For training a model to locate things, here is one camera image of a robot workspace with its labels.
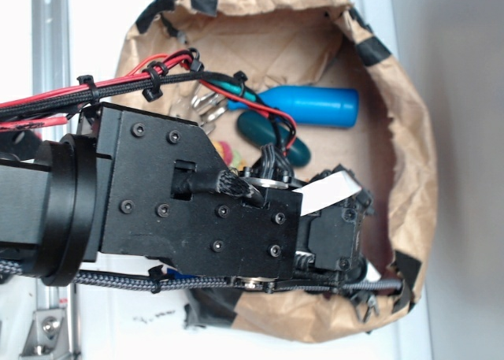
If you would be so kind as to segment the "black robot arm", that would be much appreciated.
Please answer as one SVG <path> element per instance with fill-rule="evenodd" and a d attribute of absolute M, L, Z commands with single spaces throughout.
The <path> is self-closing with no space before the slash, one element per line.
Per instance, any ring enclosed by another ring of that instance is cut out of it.
<path fill-rule="evenodd" d="M 33 161 L 1 162 L 1 269 L 159 292 L 329 289 L 365 276 L 372 196 L 343 167 L 303 183 L 266 150 L 229 169 L 196 124 L 109 103 Z"/>

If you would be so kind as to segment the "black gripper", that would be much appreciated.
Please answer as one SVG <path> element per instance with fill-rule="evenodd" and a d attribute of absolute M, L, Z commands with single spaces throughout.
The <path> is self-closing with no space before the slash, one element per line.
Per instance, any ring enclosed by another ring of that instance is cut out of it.
<path fill-rule="evenodd" d="M 81 284 L 157 293 L 192 288 L 364 288 L 369 193 L 345 168 L 296 180 L 265 150 L 230 169 L 197 126 L 102 104 L 86 110 L 97 157 L 97 250 L 160 262 L 147 275 L 82 269 Z"/>

